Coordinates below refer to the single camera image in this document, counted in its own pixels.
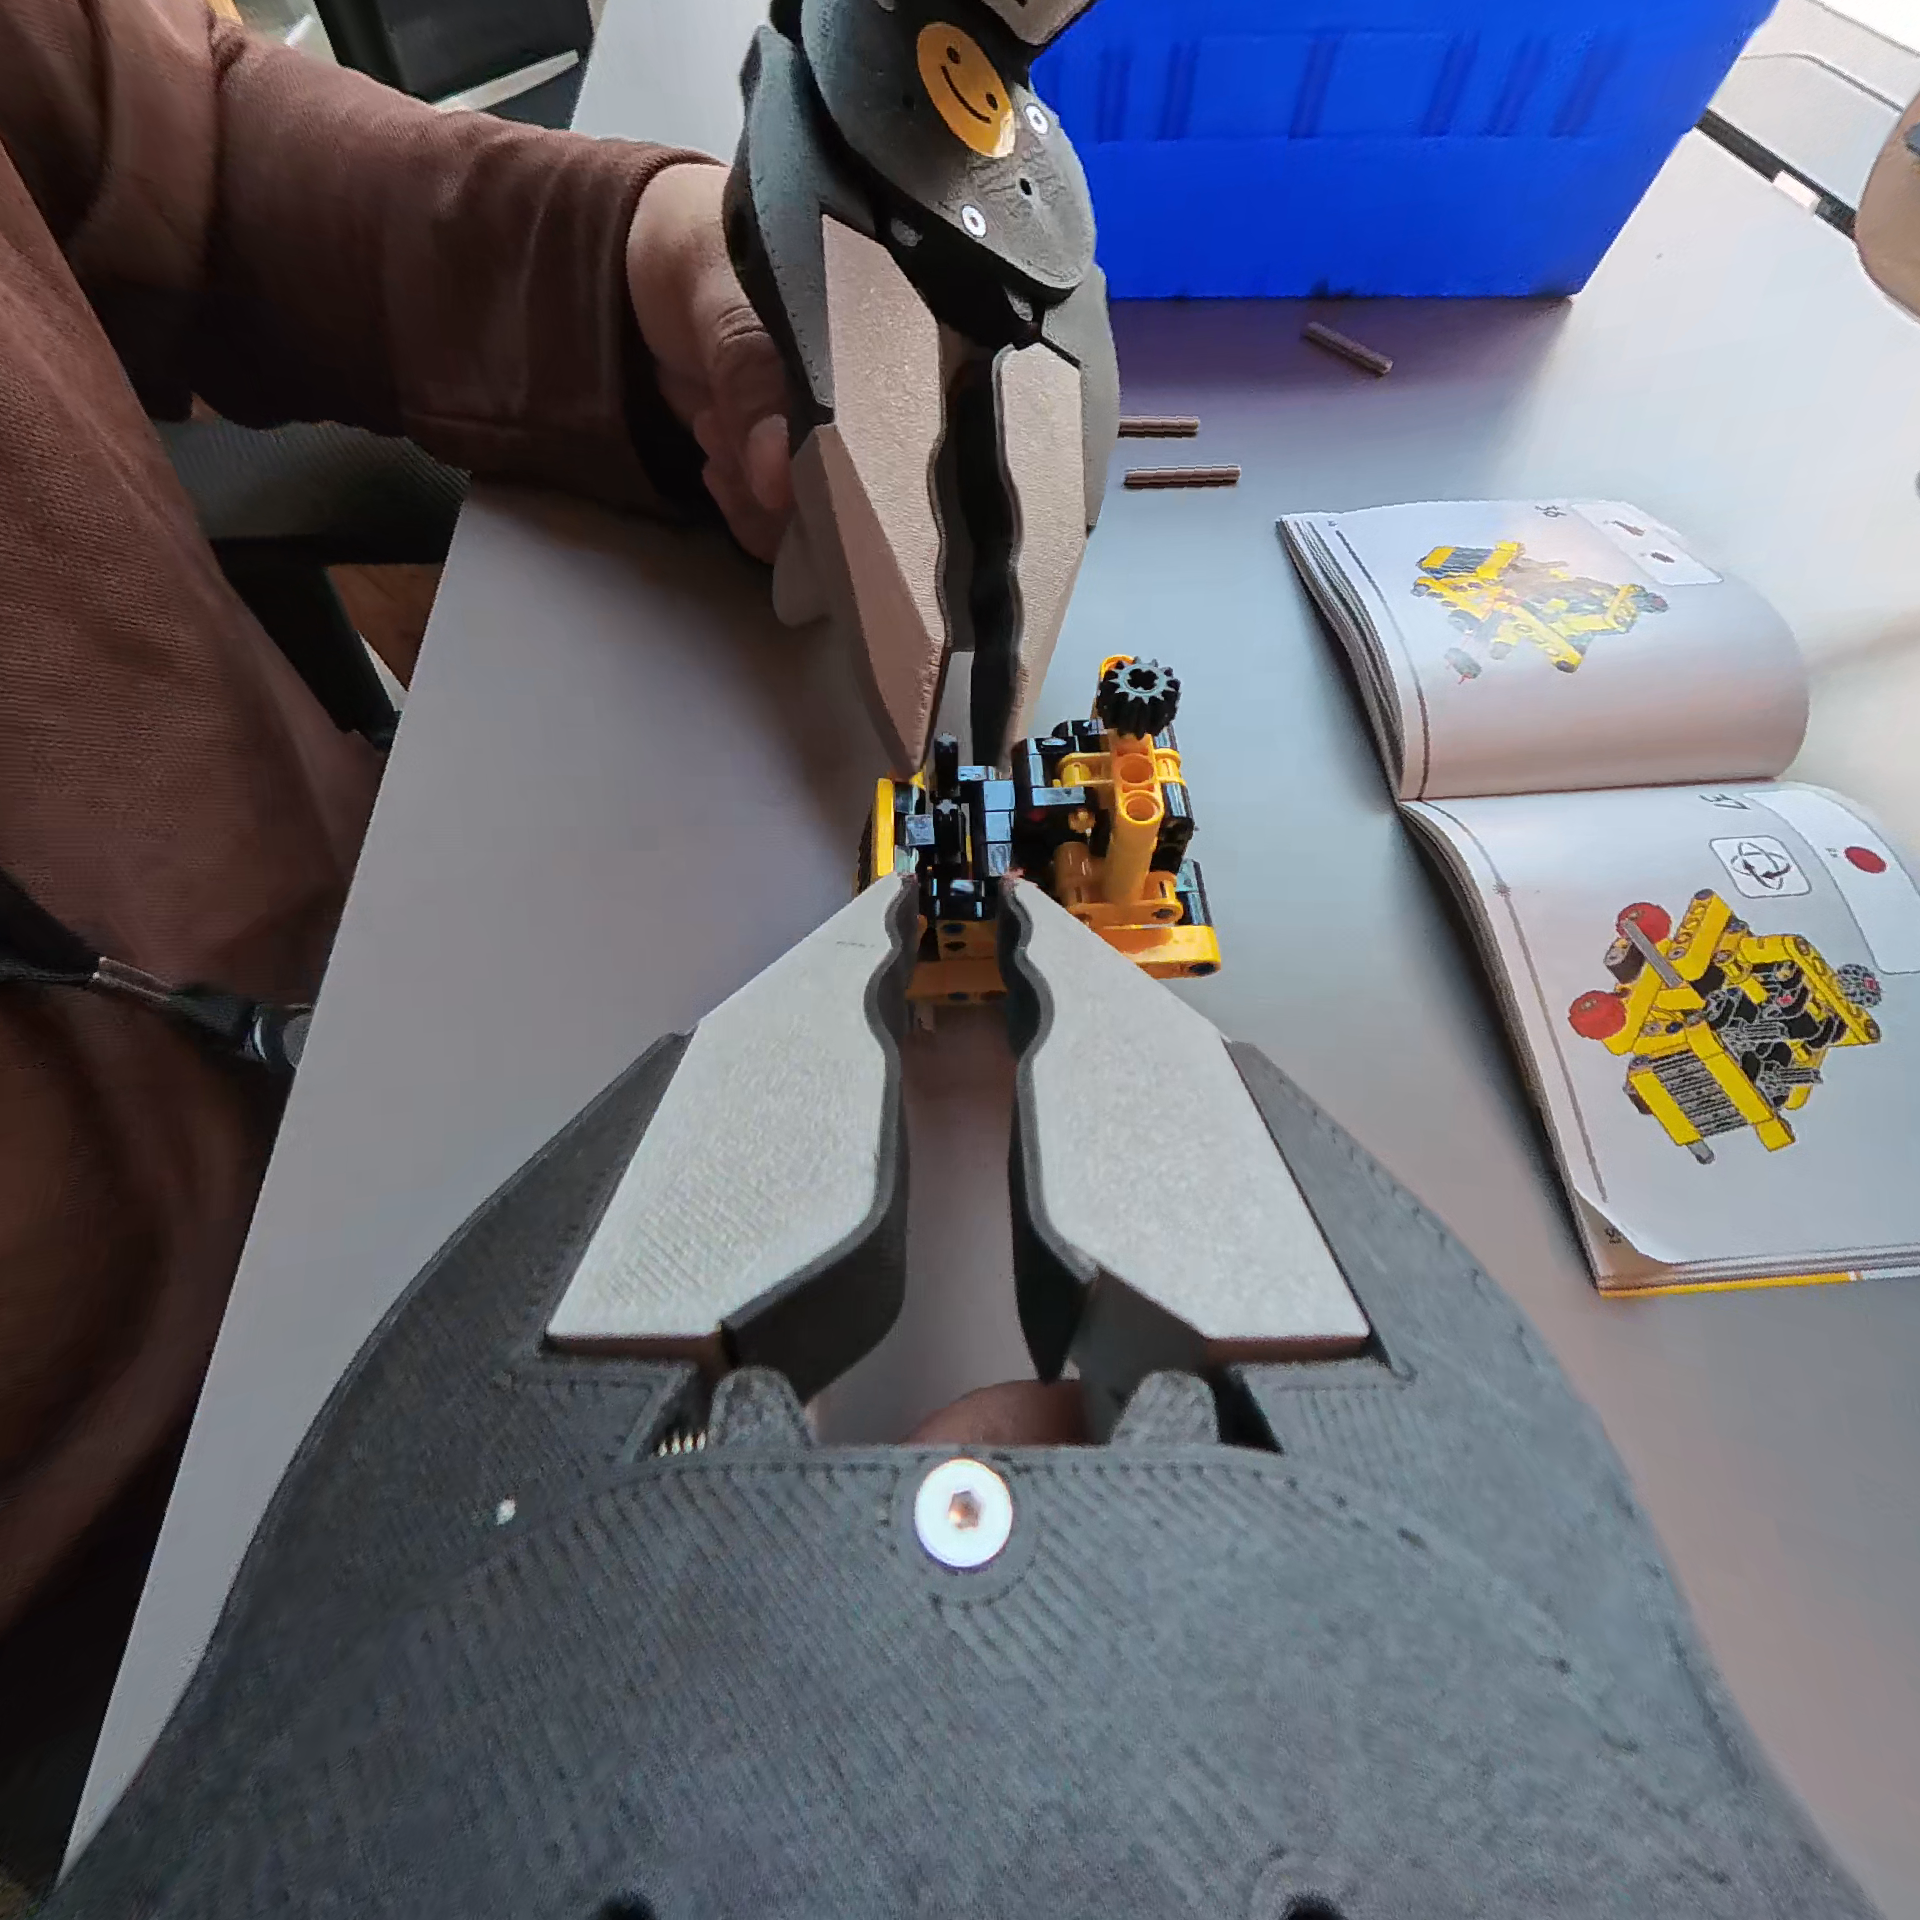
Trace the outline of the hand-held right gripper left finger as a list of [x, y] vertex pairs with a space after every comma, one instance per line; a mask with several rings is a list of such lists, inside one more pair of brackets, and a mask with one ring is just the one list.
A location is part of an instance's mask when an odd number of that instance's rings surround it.
[[782, 1371], [809, 1401], [906, 1300], [899, 1034], [918, 881], [872, 881], [719, 1003], [611, 1187], [546, 1339]]

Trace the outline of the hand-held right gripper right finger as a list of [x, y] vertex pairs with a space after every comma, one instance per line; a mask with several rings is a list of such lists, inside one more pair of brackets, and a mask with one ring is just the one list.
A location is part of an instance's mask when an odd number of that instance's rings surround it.
[[1226, 1034], [1032, 881], [1004, 896], [1016, 1300], [1090, 1385], [1368, 1345]]

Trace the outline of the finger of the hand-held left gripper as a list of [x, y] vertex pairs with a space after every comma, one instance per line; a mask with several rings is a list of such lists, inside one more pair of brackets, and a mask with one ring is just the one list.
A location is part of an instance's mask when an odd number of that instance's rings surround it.
[[1087, 547], [1084, 382], [1053, 349], [999, 349], [958, 399], [958, 497], [974, 559], [971, 725], [1005, 753], [1032, 725]]
[[784, 216], [784, 326], [808, 554], [906, 777], [954, 646], [937, 460], [959, 344], [895, 250], [825, 208]]

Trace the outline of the yellow black lego model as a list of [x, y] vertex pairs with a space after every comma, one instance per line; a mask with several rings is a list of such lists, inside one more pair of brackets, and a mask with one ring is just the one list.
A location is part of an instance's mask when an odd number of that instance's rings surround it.
[[1149, 977], [1219, 974], [1206, 878], [1190, 856], [1178, 695], [1158, 659], [1107, 657], [1090, 716], [1016, 740], [1004, 768], [965, 761], [959, 739], [942, 730], [912, 781], [880, 781], [857, 890], [893, 872], [918, 878], [912, 1003], [1004, 1000], [1005, 878], [1032, 881]]

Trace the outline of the person's left forearm brown sleeve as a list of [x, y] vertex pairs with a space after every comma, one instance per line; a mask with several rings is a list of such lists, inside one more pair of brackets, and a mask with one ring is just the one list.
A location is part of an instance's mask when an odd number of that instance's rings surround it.
[[439, 113], [214, 25], [215, 171], [179, 382], [243, 423], [344, 422], [435, 460], [711, 515], [656, 385], [628, 234], [696, 153]]

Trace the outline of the lego instruction booklet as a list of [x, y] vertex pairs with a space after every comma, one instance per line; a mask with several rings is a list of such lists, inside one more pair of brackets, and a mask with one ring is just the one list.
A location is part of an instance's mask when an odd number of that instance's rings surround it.
[[1789, 625], [1620, 499], [1297, 511], [1604, 1291], [1917, 1278], [1917, 865]]

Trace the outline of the person's left hand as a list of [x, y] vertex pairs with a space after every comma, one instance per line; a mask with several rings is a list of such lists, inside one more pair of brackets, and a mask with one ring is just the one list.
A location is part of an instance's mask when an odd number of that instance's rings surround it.
[[646, 183], [628, 227], [628, 290], [659, 394], [701, 446], [731, 535], [773, 562], [795, 515], [790, 393], [782, 349], [724, 241], [727, 171], [678, 160]]

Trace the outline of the blue plastic bin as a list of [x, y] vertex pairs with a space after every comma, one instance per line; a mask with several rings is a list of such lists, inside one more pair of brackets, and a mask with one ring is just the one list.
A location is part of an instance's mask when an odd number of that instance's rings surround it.
[[1772, 4], [1096, 4], [1032, 66], [1115, 300], [1567, 298]]

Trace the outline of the grey office chair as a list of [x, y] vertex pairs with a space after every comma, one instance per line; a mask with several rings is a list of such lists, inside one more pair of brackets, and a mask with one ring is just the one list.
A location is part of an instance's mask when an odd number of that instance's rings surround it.
[[468, 472], [404, 436], [345, 423], [158, 422], [201, 528], [338, 729], [386, 751], [398, 707], [349, 625], [330, 564], [443, 562]]

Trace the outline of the person's brown shirt torso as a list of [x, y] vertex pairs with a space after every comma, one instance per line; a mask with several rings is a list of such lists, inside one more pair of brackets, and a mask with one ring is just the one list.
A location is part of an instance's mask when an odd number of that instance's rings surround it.
[[[4, 4], [4, 875], [168, 978], [305, 1000], [374, 810], [158, 413], [214, 399], [203, 4]], [[4, 987], [4, 1902], [48, 1874], [279, 1131], [177, 1019]]]

